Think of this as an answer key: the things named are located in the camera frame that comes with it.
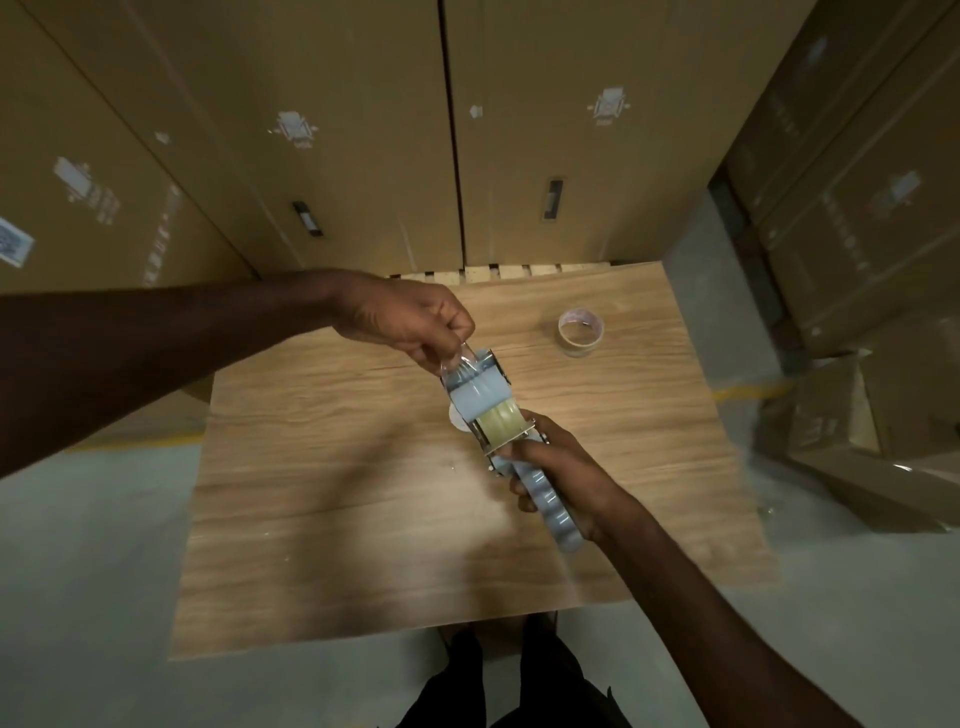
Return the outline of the person's right hand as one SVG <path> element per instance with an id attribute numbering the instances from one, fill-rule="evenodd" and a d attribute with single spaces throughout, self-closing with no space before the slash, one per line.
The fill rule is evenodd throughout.
<path id="1" fill-rule="evenodd" d="M 636 500 L 630 492 L 613 480 L 563 427 L 561 446 L 524 450 L 523 440 L 517 439 L 501 447 L 498 455 L 543 471 L 583 539 L 599 547 L 610 540 L 615 522 L 634 509 Z"/>

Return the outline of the person's left hand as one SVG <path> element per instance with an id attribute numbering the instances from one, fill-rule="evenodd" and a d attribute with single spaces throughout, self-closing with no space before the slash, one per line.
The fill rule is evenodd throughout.
<path id="1" fill-rule="evenodd" d="M 390 347 L 432 375 L 429 360 L 429 303 L 457 299 L 450 288 L 377 277 L 368 273 L 333 273 L 330 298 L 332 328 L 352 341 Z"/>

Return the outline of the grey handheld tape dispenser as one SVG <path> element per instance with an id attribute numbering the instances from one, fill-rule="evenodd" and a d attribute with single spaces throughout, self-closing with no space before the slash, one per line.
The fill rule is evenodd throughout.
<path id="1" fill-rule="evenodd" d="M 553 537 L 558 549 L 564 553 L 577 552 L 584 542 L 566 504 L 553 489 L 545 473 L 528 464 L 511 461 L 498 454 L 504 446 L 532 435 L 534 425 L 528 421 L 525 435 L 504 444 L 493 452 L 486 452 L 482 433 L 474 423 L 480 414 L 514 398 L 511 383 L 491 349 L 472 349 L 462 345 L 461 360 L 456 366 L 448 366 L 440 372 L 441 384 L 448 394 L 452 409 L 477 440 L 488 461 L 489 469 L 499 477 L 517 479 L 523 485 L 544 525 Z"/>

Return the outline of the person's right forearm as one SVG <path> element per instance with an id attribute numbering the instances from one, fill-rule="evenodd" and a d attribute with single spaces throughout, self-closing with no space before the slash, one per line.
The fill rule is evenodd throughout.
<path id="1" fill-rule="evenodd" d="M 864 728 L 754 630 L 642 504 L 628 496 L 593 519 L 595 543 L 709 728 Z"/>

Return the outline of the person's left forearm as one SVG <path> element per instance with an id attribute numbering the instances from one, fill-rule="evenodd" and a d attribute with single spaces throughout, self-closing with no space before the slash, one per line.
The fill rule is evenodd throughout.
<path id="1" fill-rule="evenodd" d="M 0 479 L 141 407 L 331 326 L 344 271 L 0 296 Z"/>

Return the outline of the clear tape roll in dispenser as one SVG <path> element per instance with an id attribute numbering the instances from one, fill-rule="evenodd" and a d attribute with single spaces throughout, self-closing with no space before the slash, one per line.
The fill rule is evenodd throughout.
<path id="1" fill-rule="evenodd" d="M 509 442 L 522 437 L 529 430 L 528 420 L 522 415 L 513 397 L 508 397 L 474 419 L 474 424 L 486 442 L 484 450 L 492 453 Z"/>

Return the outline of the wooden pallet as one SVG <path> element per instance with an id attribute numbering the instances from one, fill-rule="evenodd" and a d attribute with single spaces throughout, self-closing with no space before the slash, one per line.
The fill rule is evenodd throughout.
<path id="1" fill-rule="evenodd" d="M 597 272 L 612 267 L 609 261 L 590 263 L 551 263 L 551 264 L 488 264 L 466 266 L 454 271 L 433 271 L 425 273 L 400 273 L 390 278 L 402 281 L 445 285 L 486 284 L 498 281 L 516 281 L 532 277 L 544 277 L 560 274 Z"/>

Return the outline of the loose clear tape roll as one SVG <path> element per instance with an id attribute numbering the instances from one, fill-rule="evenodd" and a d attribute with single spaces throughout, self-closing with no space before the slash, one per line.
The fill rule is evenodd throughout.
<path id="1" fill-rule="evenodd" d="M 601 344 L 604 335 L 604 320 L 587 308 L 573 308 L 558 317 L 556 341 L 570 358 L 588 356 Z"/>

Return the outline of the tall cardboard box black label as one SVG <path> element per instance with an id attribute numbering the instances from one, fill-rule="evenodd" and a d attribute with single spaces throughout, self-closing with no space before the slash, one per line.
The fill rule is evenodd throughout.
<path id="1" fill-rule="evenodd" d="M 817 0 L 439 0 L 464 263 L 659 261 Z"/>
<path id="2" fill-rule="evenodd" d="M 258 273 L 464 265 L 439 0 L 18 0 Z"/>

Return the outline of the small crumpled cardboard box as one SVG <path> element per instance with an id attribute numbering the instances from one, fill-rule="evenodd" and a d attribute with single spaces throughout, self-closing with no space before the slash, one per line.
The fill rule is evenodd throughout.
<path id="1" fill-rule="evenodd" d="M 754 442 L 822 483 L 877 532 L 960 532 L 960 484 L 888 459 L 855 354 L 827 359 L 762 404 Z"/>

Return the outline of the stacked brown cardboard box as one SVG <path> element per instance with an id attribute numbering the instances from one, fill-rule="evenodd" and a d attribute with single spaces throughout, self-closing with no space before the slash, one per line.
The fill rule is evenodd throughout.
<path id="1" fill-rule="evenodd" d="M 818 0 L 726 155 L 759 223 L 957 0 Z"/>
<path id="2" fill-rule="evenodd" d="M 960 56 L 886 83 L 759 235 L 816 358 L 960 289 Z"/>

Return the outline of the large cardboard box blue sticker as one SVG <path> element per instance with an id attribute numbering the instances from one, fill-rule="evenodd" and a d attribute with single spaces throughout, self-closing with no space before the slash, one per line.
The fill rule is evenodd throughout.
<path id="1" fill-rule="evenodd" d="M 17 0 L 0 0 L 0 296 L 252 269 Z"/>

